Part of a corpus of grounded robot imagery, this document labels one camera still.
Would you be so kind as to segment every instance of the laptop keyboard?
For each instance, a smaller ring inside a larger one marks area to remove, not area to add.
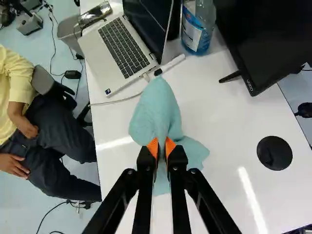
[[[120,18],[100,28],[98,32],[125,78],[150,64]]]

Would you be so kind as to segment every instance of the blue bottle label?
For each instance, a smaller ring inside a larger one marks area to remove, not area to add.
[[[211,39],[199,20],[185,6],[182,7],[181,37],[184,44],[194,52],[206,51]]]

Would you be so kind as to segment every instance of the teal towel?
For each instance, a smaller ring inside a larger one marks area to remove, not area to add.
[[[169,137],[176,144],[183,146],[189,160],[188,168],[201,170],[202,161],[209,154],[209,150],[200,142],[184,136],[175,95],[162,77],[155,78],[144,89],[130,121],[129,134],[142,146],[157,137],[161,152],[164,152],[165,139]],[[159,161],[155,195],[170,192],[165,165],[164,160]]]

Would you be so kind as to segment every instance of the table surface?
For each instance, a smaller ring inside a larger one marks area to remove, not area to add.
[[[81,12],[100,2],[81,0]],[[117,0],[110,4],[114,14],[122,11]],[[187,56],[163,74],[180,106],[183,132],[210,150],[202,173],[243,234],[280,234],[310,224],[312,151],[281,90],[275,84],[251,97],[242,79],[219,84],[237,67],[218,31],[210,51],[207,56]],[[132,96],[147,85],[142,79],[107,99],[99,78],[86,66],[91,103]],[[138,101],[136,97],[91,108],[103,198],[122,171],[136,164],[141,147],[129,136],[128,126]],[[293,161],[287,169],[271,171],[258,160],[256,147],[266,136],[289,143]],[[208,233],[192,199],[186,197],[192,232]],[[137,195],[117,233],[131,232],[136,202]],[[170,194],[153,198],[151,233],[173,233],[170,204]]]

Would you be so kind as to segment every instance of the gray trash bin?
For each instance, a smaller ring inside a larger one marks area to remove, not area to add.
[[[78,25],[74,29],[74,26],[78,23],[79,16],[80,15],[71,16],[58,24],[58,39],[62,40],[71,49],[75,50],[77,54],[84,57],[77,41],[81,36],[81,29]]]

